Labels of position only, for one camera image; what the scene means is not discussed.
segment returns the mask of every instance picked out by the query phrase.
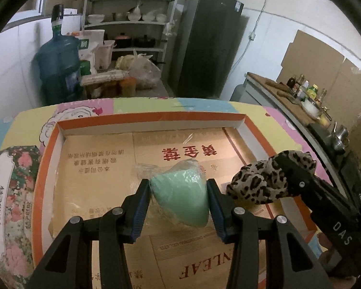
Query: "white wall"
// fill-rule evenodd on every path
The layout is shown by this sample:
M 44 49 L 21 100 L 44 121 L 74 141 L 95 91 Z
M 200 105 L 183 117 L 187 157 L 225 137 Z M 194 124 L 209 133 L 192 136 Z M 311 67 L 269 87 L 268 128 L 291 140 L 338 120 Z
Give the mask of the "white wall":
M 242 16 L 248 17 L 249 21 L 234 62 L 243 53 L 264 3 L 264 0 L 239 1 L 244 3 Z M 276 80 L 286 49 L 298 29 L 327 43 L 361 69 L 361 36 L 330 0 L 267 0 L 264 11 L 256 38 L 228 76 L 221 99 L 230 99 L 235 86 L 243 83 L 247 72 Z
M 79 28 L 80 15 L 64 17 L 63 34 Z M 51 38 L 49 18 L 16 26 L 0 34 L 0 118 L 43 106 L 39 71 L 33 58 L 40 46 Z

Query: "refrigerator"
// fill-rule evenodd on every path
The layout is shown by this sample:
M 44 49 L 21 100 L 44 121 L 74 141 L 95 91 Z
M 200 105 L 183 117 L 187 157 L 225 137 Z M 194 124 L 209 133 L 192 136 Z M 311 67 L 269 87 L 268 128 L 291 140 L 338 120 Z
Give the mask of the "refrigerator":
M 242 9 L 237 0 L 186 0 L 168 78 L 177 97 L 219 97 Z

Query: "silver bolt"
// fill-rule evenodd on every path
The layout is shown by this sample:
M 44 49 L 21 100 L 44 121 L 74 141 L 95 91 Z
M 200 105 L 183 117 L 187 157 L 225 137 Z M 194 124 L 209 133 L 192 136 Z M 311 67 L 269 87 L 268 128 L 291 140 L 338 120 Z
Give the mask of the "silver bolt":
M 71 217 L 70 219 L 71 224 L 77 224 L 78 222 L 80 222 L 80 216 Z
M 285 224 L 288 221 L 288 219 L 285 216 L 280 215 L 280 216 L 277 216 L 277 221 L 281 224 Z
M 113 208 L 112 209 L 112 214 L 114 215 L 120 215 L 123 213 L 123 209 L 122 208 Z
M 235 214 L 238 214 L 238 215 L 245 214 L 245 209 L 237 206 L 237 207 L 234 209 L 234 213 L 235 213 Z

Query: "metal kettle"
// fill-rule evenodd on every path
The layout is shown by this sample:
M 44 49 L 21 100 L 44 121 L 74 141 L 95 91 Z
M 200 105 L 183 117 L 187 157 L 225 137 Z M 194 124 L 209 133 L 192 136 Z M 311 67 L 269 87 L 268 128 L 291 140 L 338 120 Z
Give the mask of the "metal kettle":
M 347 128 L 340 125 L 337 128 L 337 122 L 334 123 L 331 134 L 331 144 L 336 154 L 344 154 L 345 148 L 349 145 L 349 132 Z

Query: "leopard print cloth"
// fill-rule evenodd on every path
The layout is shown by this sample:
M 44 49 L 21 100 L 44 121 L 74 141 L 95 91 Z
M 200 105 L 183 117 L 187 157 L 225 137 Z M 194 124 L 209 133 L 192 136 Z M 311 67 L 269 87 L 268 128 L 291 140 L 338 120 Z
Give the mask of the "leopard print cloth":
M 288 184 L 281 168 L 274 160 L 279 155 L 287 156 L 293 162 L 314 175 L 316 161 L 309 152 L 286 150 L 267 161 L 258 161 L 241 167 L 226 187 L 226 194 L 234 200 L 249 200 L 254 204 L 271 203 L 279 198 L 291 197 Z

